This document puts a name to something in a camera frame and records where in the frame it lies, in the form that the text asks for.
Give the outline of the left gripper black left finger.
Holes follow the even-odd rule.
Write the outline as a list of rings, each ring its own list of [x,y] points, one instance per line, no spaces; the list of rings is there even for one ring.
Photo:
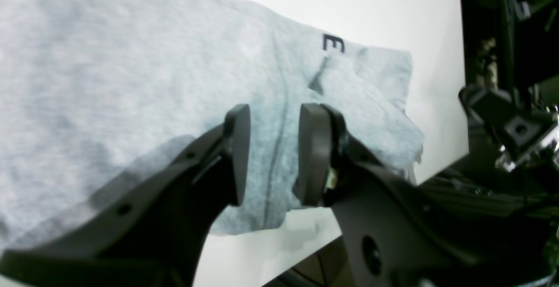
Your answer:
[[[250,107],[80,228],[34,249],[8,250],[2,275],[34,287],[191,287],[215,219],[243,203]]]

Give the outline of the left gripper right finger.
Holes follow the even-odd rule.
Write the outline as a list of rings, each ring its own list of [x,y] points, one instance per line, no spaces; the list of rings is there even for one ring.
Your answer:
[[[302,104],[298,198],[329,207],[358,287],[549,287],[555,265],[513,218],[464,218],[403,180],[325,104]]]

